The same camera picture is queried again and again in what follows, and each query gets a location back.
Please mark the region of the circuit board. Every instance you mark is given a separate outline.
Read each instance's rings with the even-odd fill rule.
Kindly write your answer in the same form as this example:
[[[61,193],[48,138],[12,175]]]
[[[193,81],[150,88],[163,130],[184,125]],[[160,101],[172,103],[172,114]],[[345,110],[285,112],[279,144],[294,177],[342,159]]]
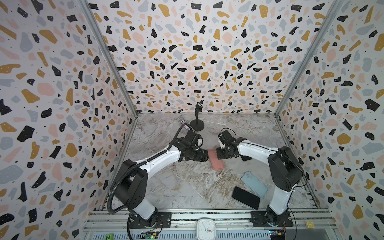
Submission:
[[[159,237],[159,232],[153,232],[153,231],[142,232],[139,235],[139,240],[157,240],[158,237]]]
[[[286,233],[283,230],[280,230],[280,231],[270,230],[269,231],[269,237],[271,240],[285,240],[286,239]]]

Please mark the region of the pink phone case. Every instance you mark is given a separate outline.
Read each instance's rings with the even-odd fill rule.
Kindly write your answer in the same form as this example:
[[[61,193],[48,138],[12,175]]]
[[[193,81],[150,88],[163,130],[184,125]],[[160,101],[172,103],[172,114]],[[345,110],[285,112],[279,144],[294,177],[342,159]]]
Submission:
[[[220,171],[220,170],[223,170],[225,168],[223,161],[218,159],[216,149],[208,150],[208,157],[209,157],[209,160],[210,160],[210,163],[212,165],[213,170]]]

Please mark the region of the black phone near front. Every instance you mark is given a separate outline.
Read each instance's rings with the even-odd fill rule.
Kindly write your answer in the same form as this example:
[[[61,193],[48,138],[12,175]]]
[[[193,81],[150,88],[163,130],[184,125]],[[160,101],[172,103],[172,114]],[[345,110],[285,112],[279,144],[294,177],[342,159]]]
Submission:
[[[234,187],[232,198],[235,199],[238,202],[241,202],[244,205],[247,205],[248,207],[258,210],[260,206],[260,197],[251,194],[239,187]]]

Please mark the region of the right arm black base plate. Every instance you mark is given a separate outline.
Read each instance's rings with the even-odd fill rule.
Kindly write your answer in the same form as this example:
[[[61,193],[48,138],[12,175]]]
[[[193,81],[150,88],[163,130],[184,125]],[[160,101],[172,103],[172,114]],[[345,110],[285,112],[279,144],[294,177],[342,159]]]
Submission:
[[[273,211],[252,211],[250,222],[254,228],[268,228],[268,227],[293,227],[293,218],[286,210],[283,214],[277,215]]]

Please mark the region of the yellow sticker tag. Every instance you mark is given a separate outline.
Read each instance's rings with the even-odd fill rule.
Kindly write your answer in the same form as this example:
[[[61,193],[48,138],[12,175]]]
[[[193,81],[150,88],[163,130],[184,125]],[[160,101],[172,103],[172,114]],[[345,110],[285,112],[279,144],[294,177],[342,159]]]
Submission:
[[[313,222],[306,221],[306,227],[307,227],[307,229],[314,229],[315,225]]]

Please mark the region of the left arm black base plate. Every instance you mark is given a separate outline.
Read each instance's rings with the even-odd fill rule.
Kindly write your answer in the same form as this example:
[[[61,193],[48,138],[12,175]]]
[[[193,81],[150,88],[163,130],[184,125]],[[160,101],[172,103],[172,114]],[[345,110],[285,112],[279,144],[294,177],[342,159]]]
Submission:
[[[169,229],[171,227],[172,212],[155,211],[147,220],[140,215],[130,215],[128,222],[130,229]]]

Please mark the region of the white square clock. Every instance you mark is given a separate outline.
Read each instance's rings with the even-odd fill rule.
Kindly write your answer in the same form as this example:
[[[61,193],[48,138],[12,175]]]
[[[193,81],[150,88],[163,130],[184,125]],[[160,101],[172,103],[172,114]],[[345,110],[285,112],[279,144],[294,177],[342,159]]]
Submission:
[[[199,219],[197,221],[197,239],[198,240],[215,240],[216,224],[211,219]]]

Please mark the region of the black phone stand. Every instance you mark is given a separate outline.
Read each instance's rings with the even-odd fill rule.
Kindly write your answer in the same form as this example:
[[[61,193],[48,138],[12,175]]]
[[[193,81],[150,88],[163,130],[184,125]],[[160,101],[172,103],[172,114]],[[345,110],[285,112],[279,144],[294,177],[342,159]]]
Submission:
[[[191,128],[196,132],[200,132],[205,127],[204,122],[199,119],[199,113],[201,113],[202,110],[203,110],[202,104],[200,102],[197,102],[195,107],[195,119],[190,122]]]

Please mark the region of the light blue phone case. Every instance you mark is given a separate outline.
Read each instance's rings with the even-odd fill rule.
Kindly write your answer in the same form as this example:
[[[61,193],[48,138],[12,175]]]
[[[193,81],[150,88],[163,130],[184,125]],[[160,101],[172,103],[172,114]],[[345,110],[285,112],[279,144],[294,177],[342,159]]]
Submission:
[[[246,172],[242,176],[241,180],[248,188],[250,188],[261,198],[263,198],[269,190],[266,185],[264,185],[256,176],[250,172]]]

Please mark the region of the black phone case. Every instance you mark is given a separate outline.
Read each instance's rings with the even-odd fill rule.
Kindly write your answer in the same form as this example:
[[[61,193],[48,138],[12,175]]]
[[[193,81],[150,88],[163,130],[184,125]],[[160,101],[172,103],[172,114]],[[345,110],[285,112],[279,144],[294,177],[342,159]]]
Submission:
[[[246,161],[249,161],[249,160],[252,160],[253,158],[252,157],[249,157],[249,156],[243,156],[243,155],[240,155],[242,161],[246,162]]]

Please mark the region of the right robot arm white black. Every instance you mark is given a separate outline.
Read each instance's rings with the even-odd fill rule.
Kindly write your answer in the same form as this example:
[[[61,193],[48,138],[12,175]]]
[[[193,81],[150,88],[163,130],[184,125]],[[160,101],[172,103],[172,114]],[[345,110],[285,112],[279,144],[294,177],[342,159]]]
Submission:
[[[227,130],[220,133],[218,139],[218,159],[241,157],[244,161],[254,159],[269,166],[275,190],[267,209],[275,216],[285,213],[293,190],[304,175],[304,170],[291,149],[286,146],[266,147],[242,137],[236,139]]]

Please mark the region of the green label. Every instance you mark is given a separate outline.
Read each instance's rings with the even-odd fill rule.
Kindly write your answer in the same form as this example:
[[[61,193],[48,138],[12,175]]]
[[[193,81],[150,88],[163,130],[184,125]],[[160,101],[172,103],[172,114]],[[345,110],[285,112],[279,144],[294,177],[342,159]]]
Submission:
[[[114,240],[114,234],[111,233],[111,234],[105,235],[104,240]]]

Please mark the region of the right circuit board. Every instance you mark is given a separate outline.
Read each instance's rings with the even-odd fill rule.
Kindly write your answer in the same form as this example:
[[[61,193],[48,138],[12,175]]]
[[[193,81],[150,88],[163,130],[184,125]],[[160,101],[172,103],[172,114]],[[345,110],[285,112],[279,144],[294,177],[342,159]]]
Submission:
[[[285,240],[286,239],[286,233],[283,230],[280,230],[280,231],[270,230],[269,231],[269,237],[271,240]]]

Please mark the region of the purple glitter tube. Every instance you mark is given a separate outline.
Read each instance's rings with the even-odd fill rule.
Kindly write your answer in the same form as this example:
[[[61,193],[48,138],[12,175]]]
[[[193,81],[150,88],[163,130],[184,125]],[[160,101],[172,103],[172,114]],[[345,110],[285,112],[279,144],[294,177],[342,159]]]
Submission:
[[[191,127],[189,125],[189,123],[183,118],[183,117],[180,117],[179,118],[179,122],[180,124],[182,125],[182,127],[187,130],[187,131],[190,131],[191,130]]]

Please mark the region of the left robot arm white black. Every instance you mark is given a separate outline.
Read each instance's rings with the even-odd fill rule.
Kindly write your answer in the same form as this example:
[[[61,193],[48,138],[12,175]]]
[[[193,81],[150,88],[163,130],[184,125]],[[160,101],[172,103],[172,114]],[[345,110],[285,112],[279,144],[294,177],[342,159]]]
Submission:
[[[156,217],[157,208],[146,200],[148,180],[169,165],[182,161],[203,162],[208,160],[208,151],[202,149],[204,140],[194,131],[185,137],[175,137],[160,152],[133,162],[122,163],[110,188],[107,210],[115,214],[123,209],[149,221]]]

